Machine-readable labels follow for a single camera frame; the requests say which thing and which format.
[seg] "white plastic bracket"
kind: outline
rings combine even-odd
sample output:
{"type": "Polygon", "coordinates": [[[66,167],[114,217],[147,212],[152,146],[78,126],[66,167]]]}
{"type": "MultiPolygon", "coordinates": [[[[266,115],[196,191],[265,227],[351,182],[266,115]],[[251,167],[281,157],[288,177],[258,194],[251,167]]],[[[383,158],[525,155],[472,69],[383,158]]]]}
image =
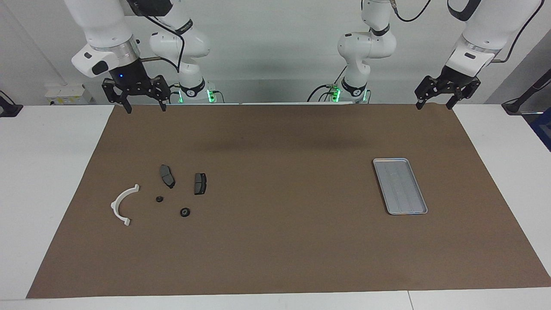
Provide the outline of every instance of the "white plastic bracket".
{"type": "Polygon", "coordinates": [[[123,221],[125,223],[126,226],[130,225],[130,219],[128,217],[122,217],[119,213],[118,213],[118,206],[121,204],[121,201],[126,198],[126,196],[130,195],[130,194],[133,194],[133,193],[136,193],[137,191],[139,191],[139,185],[136,184],[133,188],[131,189],[127,189],[125,191],[123,191],[115,201],[113,201],[111,203],[111,208],[113,209],[113,212],[115,213],[115,216],[118,217],[121,221],[123,221]]]}
{"type": "Polygon", "coordinates": [[[96,77],[106,71],[115,69],[120,63],[115,53],[94,50],[89,44],[86,44],[76,53],[71,59],[71,62],[78,71],[87,77],[96,77]],[[105,70],[102,72],[94,72],[94,66],[100,62],[105,63],[105,70]]]}

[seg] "black cable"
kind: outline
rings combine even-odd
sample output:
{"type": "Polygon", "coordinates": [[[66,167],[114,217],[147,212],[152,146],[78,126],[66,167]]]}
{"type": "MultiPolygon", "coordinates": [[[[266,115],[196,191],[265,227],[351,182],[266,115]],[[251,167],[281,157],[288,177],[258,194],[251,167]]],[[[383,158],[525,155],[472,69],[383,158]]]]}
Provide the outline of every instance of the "black cable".
{"type": "Polygon", "coordinates": [[[344,66],[343,71],[341,71],[341,73],[339,74],[339,76],[337,77],[337,79],[335,80],[335,82],[334,82],[333,84],[337,84],[337,82],[339,81],[339,79],[340,79],[341,76],[343,75],[344,70],[346,70],[347,67],[348,67],[348,66],[344,66]]]}
{"type": "Polygon", "coordinates": [[[541,86],[540,88],[536,88],[536,93],[542,89],[544,89],[545,87],[547,87],[547,85],[549,85],[551,83],[551,80],[549,80],[549,82],[547,82],[544,86],[541,86]]]}
{"type": "Polygon", "coordinates": [[[424,13],[425,10],[426,10],[426,8],[429,6],[429,4],[430,4],[431,1],[432,1],[432,0],[428,0],[428,1],[426,2],[425,6],[423,7],[423,9],[421,10],[421,12],[419,12],[419,14],[417,14],[417,16],[414,17],[414,18],[412,18],[412,19],[403,19],[403,18],[400,16],[400,14],[398,14],[398,8],[397,8],[397,7],[394,8],[394,13],[396,14],[396,17],[398,17],[399,20],[401,20],[401,21],[403,21],[403,22],[405,22],[405,23],[409,23],[409,22],[412,22],[412,21],[418,19],[418,18],[424,13]]]}
{"type": "Polygon", "coordinates": [[[182,63],[182,55],[183,55],[183,48],[186,46],[186,40],[183,39],[183,37],[181,35],[179,35],[177,32],[175,32],[174,30],[168,28],[168,27],[165,27],[165,25],[161,24],[160,22],[154,20],[153,18],[151,18],[150,16],[147,16],[145,14],[142,14],[145,18],[147,18],[150,22],[154,23],[155,25],[163,28],[164,30],[174,34],[175,36],[177,36],[178,38],[180,38],[180,40],[182,40],[182,48],[180,49],[180,56],[178,57],[178,66],[176,67],[176,72],[177,73],[180,73],[180,64],[182,63]]]}
{"type": "Polygon", "coordinates": [[[329,85],[320,85],[318,86],[316,89],[314,89],[314,91],[310,94],[310,96],[308,97],[308,100],[306,102],[310,102],[310,99],[312,99],[312,97],[314,96],[315,93],[317,93],[318,90],[322,89],[322,88],[330,88],[329,85]]]}
{"type": "Polygon", "coordinates": [[[170,93],[170,96],[169,96],[169,104],[172,104],[172,102],[170,102],[170,97],[171,97],[172,95],[174,95],[174,94],[179,95],[180,93],[179,93],[179,92],[172,92],[172,93],[170,93]]]}
{"type": "Polygon", "coordinates": [[[9,101],[11,101],[13,105],[15,105],[15,102],[13,101],[12,98],[10,98],[10,96],[8,96],[5,92],[3,92],[3,91],[1,91],[1,90],[0,90],[0,93],[2,93],[4,96],[6,96],[6,98],[8,98],[9,101]]]}
{"type": "Polygon", "coordinates": [[[172,61],[170,61],[166,58],[162,58],[162,57],[160,57],[160,58],[161,58],[161,60],[164,60],[164,61],[168,62],[169,64],[171,64],[174,67],[174,69],[176,69],[178,71],[178,67],[172,61]]]}
{"type": "Polygon", "coordinates": [[[325,99],[323,100],[323,102],[326,102],[327,101],[327,96],[329,96],[331,94],[332,94],[331,92],[323,93],[323,94],[321,94],[320,98],[317,101],[321,102],[321,97],[323,97],[323,95],[325,95],[325,99]]]}
{"type": "Polygon", "coordinates": [[[507,62],[507,60],[509,60],[509,58],[511,57],[511,54],[513,53],[513,49],[515,48],[515,45],[518,41],[518,39],[520,38],[520,35],[522,34],[522,32],[524,31],[524,29],[526,28],[526,26],[528,26],[528,24],[532,21],[532,19],[536,16],[536,14],[538,14],[539,10],[542,8],[543,6],[543,3],[545,2],[545,0],[542,0],[542,2],[539,4],[539,7],[536,9],[536,11],[534,12],[534,14],[532,14],[532,16],[530,16],[530,18],[526,21],[526,23],[524,24],[524,26],[522,26],[522,28],[520,29],[520,31],[518,32],[516,38],[515,38],[515,41],[513,41],[513,44],[511,45],[511,48],[509,49],[509,53],[507,54],[507,57],[505,57],[504,60],[501,60],[501,59],[494,59],[491,61],[491,63],[505,63],[507,62]]]}
{"type": "MultiPolygon", "coordinates": [[[[540,88],[535,88],[536,90],[536,93],[542,89],[544,89],[545,87],[547,87],[549,84],[551,84],[551,80],[549,80],[549,82],[547,82],[544,86],[541,86],[540,88]]],[[[506,104],[506,103],[509,103],[509,102],[512,102],[512,101],[516,101],[516,100],[519,100],[520,97],[518,98],[515,98],[515,99],[511,99],[511,100],[507,100],[506,102],[502,103],[502,104],[506,104]]]]}
{"type": "Polygon", "coordinates": [[[213,90],[213,94],[220,94],[222,96],[222,103],[226,103],[226,99],[224,99],[224,94],[219,90],[213,90]]]}

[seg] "small black washer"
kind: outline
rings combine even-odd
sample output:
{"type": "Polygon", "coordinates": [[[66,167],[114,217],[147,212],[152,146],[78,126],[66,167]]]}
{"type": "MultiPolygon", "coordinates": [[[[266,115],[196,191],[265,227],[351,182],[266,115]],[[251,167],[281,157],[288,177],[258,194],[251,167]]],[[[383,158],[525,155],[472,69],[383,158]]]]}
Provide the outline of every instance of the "small black washer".
{"type": "Polygon", "coordinates": [[[189,208],[183,208],[182,210],[180,210],[180,215],[182,217],[188,217],[190,215],[191,211],[189,208]]]}

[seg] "white robotic arm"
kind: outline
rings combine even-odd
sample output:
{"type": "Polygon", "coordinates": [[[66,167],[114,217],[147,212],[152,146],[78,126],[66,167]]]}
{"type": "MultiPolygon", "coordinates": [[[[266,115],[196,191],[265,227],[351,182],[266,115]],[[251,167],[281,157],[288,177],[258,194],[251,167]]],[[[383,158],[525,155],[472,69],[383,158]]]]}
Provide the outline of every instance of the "white robotic arm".
{"type": "MultiPolygon", "coordinates": [[[[149,78],[132,32],[124,20],[118,0],[64,0],[77,24],[84,30],[87,44],[73,58],[74,66],[88,77],[109,71],[102,88],[112,103],[122,104],[130,113],[129,95],[146,95],[157,100],[166,110],[164,101],[171,90],[163,76],[149,78]]],[[[178,69],[179,86],[189,99],[212,98],[199,66],[192,57],[206,56],[210,43],[193,28],[179,0],[127,0],[136,15],[146,16],[160,28],[153,34],[153,51],[172,62],[178,69]]]]}
{"type": "Polygon", "coordinates": [[[396,37],[389,24],[391,13],[389,0],[366,1],[361,17],[370,27],[369,32],[347,33],[339,40],[339,54],[347,62],[339,81],[341,101],[362,101],[371,72],[368,59],[390,57],[396,50],[396,37]]]}
{"type": "Polygon", "coordinates": [[[165,16],[159,16],[158,20],[181,35],[183,41],[175,34],[160,29],[158,33],[151,35],[149,44],[157,56],[179,63],[178,78],[182,97],[186,100],[210,99],[209,92],[214,85],[205,81],[199,65],[193,60],[210,53],[210,41],[204,33],[193,26],[193,21],[187,15],[182,2],[171,2],[171,9],[165,16]],[[180,59],[182,44],[185,44],[185,48],[180,59]]]}
{"type": "Polygon", "coordinates": [[[453,94],[446,104],[449,109],[459,100],[469,99],[480,85],[478,73],[541,4],[542,0],[449,0],[450,13],[466,22],[466,28],[440,76],[426,76],[415,90],[417,108],[443,93],[453,94]]]}

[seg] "metal tray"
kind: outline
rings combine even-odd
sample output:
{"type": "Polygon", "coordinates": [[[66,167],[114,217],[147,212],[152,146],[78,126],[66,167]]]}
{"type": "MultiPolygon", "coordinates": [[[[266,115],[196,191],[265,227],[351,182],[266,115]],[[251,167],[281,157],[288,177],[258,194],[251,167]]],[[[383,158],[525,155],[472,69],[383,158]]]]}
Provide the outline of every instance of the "metal tray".
{"type": "Polygon", "coordinates": [[[425,200],[419,190],[409,161],[405,158],[373,160],[388,213],[392,215],[425,214],[425,200]]]}

